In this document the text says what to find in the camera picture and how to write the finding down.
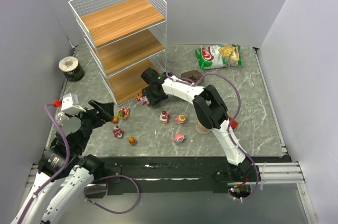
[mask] shelf rack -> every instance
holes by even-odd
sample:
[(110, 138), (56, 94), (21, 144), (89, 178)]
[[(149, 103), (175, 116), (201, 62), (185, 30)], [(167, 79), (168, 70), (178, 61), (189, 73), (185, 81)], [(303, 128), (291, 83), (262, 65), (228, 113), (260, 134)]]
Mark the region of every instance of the shelf rack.
[[(145, 69), (166, 69), (165, 0), (71, 0), (69, 5), (117, 105), (146, 86), (140, 77)], [(160, 53), (164, 65), (156, 58)]]

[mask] red logo on chip bag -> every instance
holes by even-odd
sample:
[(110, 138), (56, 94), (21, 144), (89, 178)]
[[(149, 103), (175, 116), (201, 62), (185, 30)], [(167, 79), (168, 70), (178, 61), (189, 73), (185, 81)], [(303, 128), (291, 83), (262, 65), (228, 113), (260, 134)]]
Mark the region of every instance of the red logo on chip bag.
[(210, 47), (204, 47), (204, 48), (202, 48), (202, 56), (207, 61), (213, 60), (213, 55), (210, 52)]

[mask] marble tabletop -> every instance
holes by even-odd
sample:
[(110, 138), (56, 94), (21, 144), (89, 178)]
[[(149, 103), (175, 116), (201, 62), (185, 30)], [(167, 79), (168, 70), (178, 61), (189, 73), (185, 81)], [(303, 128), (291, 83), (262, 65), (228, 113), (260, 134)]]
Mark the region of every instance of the marble tabletop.
[[(240, 51), (242, 66), (201, 70), (194, 51), (201, 45), (168, 45), (167, 69), (180, 75), (193, 69), (202, 73), (218, 72), (228, 77), (239, 89), (242, 109), (234, 130), (242, 147), (253, 156), (282, 156), (280, 139), (274, 122), (271, 106), (252, 47), (243, 47)], [(85, 45), (76, 47), (74, 55), (80, 61), (86, 75), (78, 82), (68, 82), (66, 93), (78, 95), (80, 105), (88, 107), (88, 101), (112, 101), (108, 90), (99, 75), (99, 68)], [(237, 109), (234, 90), (221, 78), (208, 76), (205, 85), (214, 85), (228, 107), (229, 116)], [(93, 131), (84, 155), (95, 156), (223, 156), (225, 155), (216, 137), (209, 133), (201, 135), (195, 130), (196, 114), (193, 105), (176, 97), (169, 97), (158, 107), (141, 105), (135, 99), (124, 104), (129, 107), (127, 120), (119, 120), (118, 125), (125, 131), (122, 139), (114, 138), (113, 123), (107, 123)], [(171, 115), (168, 124), (159, 122), (159, 115), (166, 110)], [(179, 114), (188, 117), (187, 122), (178, 125), (173, 118)], [(173, 137), (177, 133), (186, 136), (183, 143), (176, 145)], [(128, 137), (135, 137), (138, 143), (131, 146)]]

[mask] white metal shelf frame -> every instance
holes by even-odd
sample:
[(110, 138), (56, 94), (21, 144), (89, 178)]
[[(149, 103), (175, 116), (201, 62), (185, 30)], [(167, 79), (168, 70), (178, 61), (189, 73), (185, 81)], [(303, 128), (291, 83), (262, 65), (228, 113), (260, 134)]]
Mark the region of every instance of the white metal shelf frame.
[[(154, 58), (156, 60), (156, 64), (159, 65), (161, 67), (161, 69), (166, 69), (166, 65), (167, 65), (167, 59), (166, 59), (166, 47), (167, 47), (167, 2), (165, 0), (147, 0), (154, 8), (157, 9), (157, 11), (159, 13), (161, 13), (164, 17), (164, 19), (160, 22), (151, 24), (150, 26), (147, 26), (145, 28), (142, 28), (136, 32), (133, 32), (131, 34), (128, 35), (124, 35), (118, 39), (112, 40), (111, 42), (105, 43), (103, 45), (100, 46), (96, 46), (93, 38), (88, 30), (88, 28), (86, 27), (86, 25), (84, 24), (84, 22), (82, 21), (81, 17), (93, 12), (96, 12), (98, 10), (104, 9), (106, 7), (110, 7), (116, 4), (119, 4), (121, 2), (124, 2), (127, 0), (70, 0), (69, 1), (69, 5), (71, 7), (72, 13), (76, 19), (76, 21), (79, 24), (80, 30), (82, 32), (83, 38), (86, 41), (86, 44), (89, 48), (90, 54), (92, 55), (92, 57), (94, 58), (95, 62), (97, 63), (100, 71), (101, 71), (101, 76), (102, 79), (105, 83), (105, 86), (107, 87), (109, 93), (111, 94), (113, 100), (116, 102), (116, 98), (115, 95), (112, 91), (112, 89), (109, 87), (109, 85), (107, 84), (108, 82), (108, 78), (110, 78), (111, 76), (120, 73), (128, 68), (130, 68), (131, 66), (134, 66), (137, 63), (140, 63), (141, 61), (145, 60), (145, 59), (150, 59), (150, 58)], [(101, 59), (99, 57), (99, 49), (103, 48), (107, 45), (110, 45), (114, 42), (118, 42), (124, 38), (127, 38), (131, 35), (134, 35), (140, 31), (146, 30), (146, 29), (150, 29), (150, 31), (152, 32), (152, 34), (157, 38), (157, 40), (162, 44), (162, 46), (164, 47), (163, 50), (158, 51), (156, 53), (153, 53), (145, 58), (142, 58), (134, 63), (131, 63), (113, 73), (110, 74), (106, 74), (105, 69), (102, 65)], [(158, 62), (158, 60), (155, 58), (155, 55), (159, 55), (164, 51), (164, 56), (165, 56), (165, 65), (164, 68), (163, 66)]]

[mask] gray floor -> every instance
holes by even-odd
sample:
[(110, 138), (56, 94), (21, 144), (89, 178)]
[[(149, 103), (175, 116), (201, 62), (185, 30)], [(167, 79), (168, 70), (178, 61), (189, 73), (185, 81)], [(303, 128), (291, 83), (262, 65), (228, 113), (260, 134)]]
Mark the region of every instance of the gray floor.
[[(192, 69), (199, 69), (194, 50), (200, 45), (168, 45), (167, 68), (177, 74)], [(112, 101), (110, 94), (102, 83), (99, 69), (86, 46), (76, 47), (79, 59), (86, 75), (78, 82), (68, 82), (65, 93), (75, 93), (80, 105), (88, 107), (88, 101)], [(242, 110), (236, 119), (239, 126), (234, 130), (244, 149), (254, 156), (281, 156), (280, 140), (272, 116), (265, 87), (259, 72), (254, 50), (242, 48), (241, 67), (222, 68), (212, 71), (228, 77), (239, 89)], [(206, 85), (214, 85), (225, 104), (228, 114), (232, 116), (237, 109), (234, 90), (222, 79), (209, 76)], [(127, 120), (120, 120), (119, 125), (125, 131), (123, 139), (116, 139), (112, 134), (113, 123), (94, 130), (87, 145), (85, 155), (96, 156), (219, 156), (224, 155), (215, 136), (210, 133), (201, 135), (195, 130), (196, 115), (192, 105), (176, 97), (169, 97), (159, 107), (147, 107), (134, 99), (126, 102), (131, 109)], [(179, 114), (188, 116), (187, 123), (178, 125), (173, 120), (168, 124), (159, 123), (159, 114), (165, 109), (174, 118)], [(185, 142), (175, 145), (172, 141), (176, 133), (186, 136)], [(130, 146), (128, 137), (133, 136), (138, 144)]]
[[(135, 202), (135, 194), (96, 199), (108, 209), (124, 211)], [(264, 185), (263, 190), (243, 204), (228, 194), (212, 192), (142, 193), (136, 208), (126, 214), (111, 214), (84, 201), (81, 193), (62, 215), (68, 223), (226, 223), (226, 224), (306, 224), (297, 185)]]

